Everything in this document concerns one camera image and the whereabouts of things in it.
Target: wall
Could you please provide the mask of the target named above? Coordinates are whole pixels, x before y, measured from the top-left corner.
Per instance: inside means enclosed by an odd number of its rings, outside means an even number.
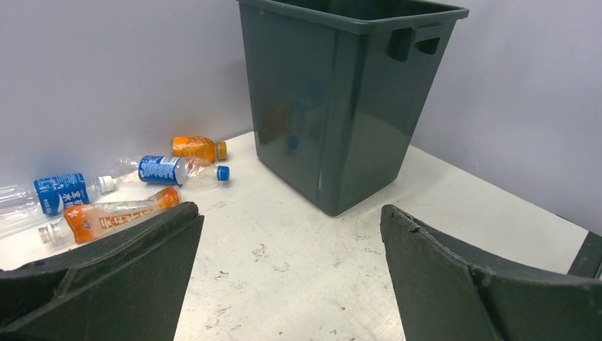
[[[412,143],[602,234],[602,7],[448,2],[471,13],[456,25]]]
[[[234,0],[0,0],[0,184],[251,129]]]
[[[602,233],[599,5],[447,2],[414,145]],[[248,131],[247,91],[234,0],[0,0],[0,184]]]

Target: bin rim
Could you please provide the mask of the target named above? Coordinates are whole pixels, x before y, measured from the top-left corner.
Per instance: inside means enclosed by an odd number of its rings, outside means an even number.
[[[370,34],[391,32],[402,28],[417,27],[430,23],[446,23],[458,21],[469,16],[469,10],[464,7],[441,4],[433,1],[411,0],[412,2],[424,4],[436,4],[446,6],[449,10],[436,13],[418,14],[415,16],[395,16],[374,20],[363,20],[340,16],[315,9],[307,9],[301,6],[283,4],[273,0],[237,0],[241,4],[258,7],[266,11],[282,14],[293,18],[310,21],[326,26],[338,28],[342,31]]]

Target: dark green plastic bin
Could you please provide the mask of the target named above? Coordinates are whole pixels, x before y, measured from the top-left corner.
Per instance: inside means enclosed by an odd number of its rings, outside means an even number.
[[[259,159],[328,215],[392,183],[454,24],[469,10],[238,1]]]

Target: white table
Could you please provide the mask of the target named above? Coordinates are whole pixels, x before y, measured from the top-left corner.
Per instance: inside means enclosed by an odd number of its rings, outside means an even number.
[[[230,185],[182,190],[206,218],[176,340],[403,340],[379,228],[388,203],[489,252],[559,273],[587,235],[413,147],[393,184],[328,217],[258,161],[253,134],[227,143]],[[104,201],[156,190],[131,186]],[[35,231],[13,242],[28,233]]]

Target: small orange bottle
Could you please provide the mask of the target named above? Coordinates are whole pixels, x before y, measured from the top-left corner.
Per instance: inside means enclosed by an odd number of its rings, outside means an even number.
[[[171,140],[171,150],[174,156],[185,158],[196,156],[209,162],[223,161],[228,157],[226,142],[213,142],[203,136],[181,136]]]

